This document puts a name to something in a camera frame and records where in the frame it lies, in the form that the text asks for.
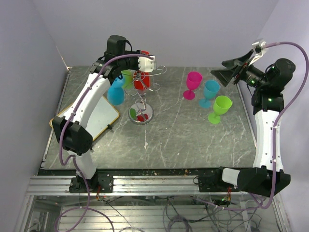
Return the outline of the light green wine glass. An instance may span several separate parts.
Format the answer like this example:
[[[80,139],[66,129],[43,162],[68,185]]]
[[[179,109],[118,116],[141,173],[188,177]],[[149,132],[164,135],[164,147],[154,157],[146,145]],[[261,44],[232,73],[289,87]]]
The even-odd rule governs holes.
[[[133,88],[133,72],[131,70],[124,70],[121,73],[122,73],[122,77],[124,79],[124,83],[122,85],[122,88],[123,89]]]

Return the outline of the red plastic wine glass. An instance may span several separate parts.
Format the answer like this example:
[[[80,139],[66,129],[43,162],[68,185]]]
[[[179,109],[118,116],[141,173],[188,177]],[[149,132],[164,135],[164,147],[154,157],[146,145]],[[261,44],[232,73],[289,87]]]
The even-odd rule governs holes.
[[[135,71],[133,74],[133,85],[136,90],[144,91],[150,86],[148,72]]]

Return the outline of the teal plastic wine glass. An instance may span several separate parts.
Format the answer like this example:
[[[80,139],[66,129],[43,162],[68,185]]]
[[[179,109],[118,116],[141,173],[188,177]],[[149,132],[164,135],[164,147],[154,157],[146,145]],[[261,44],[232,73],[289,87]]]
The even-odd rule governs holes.
[[[206,81],[203,88],[203,99],[200,99],[198,104],[201,108],[208,109],[211,106],[211,99],[213,99],[220,90],[220,85],[217,81]]]

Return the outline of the blue plastic wine glass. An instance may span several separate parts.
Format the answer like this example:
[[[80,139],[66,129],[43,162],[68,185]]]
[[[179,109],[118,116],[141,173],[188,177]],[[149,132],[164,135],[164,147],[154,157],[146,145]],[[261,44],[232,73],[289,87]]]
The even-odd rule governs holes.
[[[122,88],[124,83],[125,79],[122,75],[120,75],[114,80],[108,90],[107,99],[113,106],[121,105],[124,102],[125,96]]]

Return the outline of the green plastic wine glass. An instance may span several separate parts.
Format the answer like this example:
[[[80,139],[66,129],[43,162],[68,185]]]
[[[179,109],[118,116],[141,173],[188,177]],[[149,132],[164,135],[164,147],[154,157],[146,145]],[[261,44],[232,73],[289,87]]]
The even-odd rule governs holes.
[[[230,98],[220,95],[215,99],[213,104],[213,112],[208,115],[208,121],[212,124],[221,122],[221,115],[224,115],[232,106]]]

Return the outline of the pink plastic wine glass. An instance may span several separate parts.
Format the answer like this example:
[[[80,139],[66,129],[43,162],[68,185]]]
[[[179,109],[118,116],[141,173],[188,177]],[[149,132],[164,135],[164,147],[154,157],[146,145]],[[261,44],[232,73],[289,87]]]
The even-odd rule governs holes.
[[[194,90],[196,90],[202,82],[202,75],[199,72],[190,72],[187,76],[186,85],[188,90],[183,93],[183,97],[187,100],[195,98]]]

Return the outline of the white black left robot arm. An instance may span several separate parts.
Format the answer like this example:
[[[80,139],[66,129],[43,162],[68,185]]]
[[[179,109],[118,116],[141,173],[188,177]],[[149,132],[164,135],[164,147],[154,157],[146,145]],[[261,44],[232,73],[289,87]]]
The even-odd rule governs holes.
[[[92,162],[90,148],[93,137],[86,130],[90,116],[103,94],[112,84],[122,86],[122,71],[139,70],[141,51],[126,50],[130,42],[123,36],[111,35],[102,57],[93,65],[85,86],[71,108],[62,116],[52,120],[54,133],[59,144],[59,161],[65,166],[73,160],[81,186],[88,192],[98,188],[96,168]]]

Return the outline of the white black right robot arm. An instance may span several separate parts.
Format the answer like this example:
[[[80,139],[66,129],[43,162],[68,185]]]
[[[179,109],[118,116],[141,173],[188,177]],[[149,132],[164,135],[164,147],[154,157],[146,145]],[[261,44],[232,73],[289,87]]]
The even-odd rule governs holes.
[[[222,62],[224,68],[211,74],[225,87],[240,80],[255,90],[252,96],[253,115],[257,126],[256,155],[251,168],[222,168],[221,175],[213,179],[213,187],[224,191],[229,185],[240,191],[270,197],[290,184],[291,176],[283,170],[280,155],[280,124],[276,120],[284,109],[282,91],[292,79],[295,64],[280,58],[266,72],[253,66],[253,51]]]

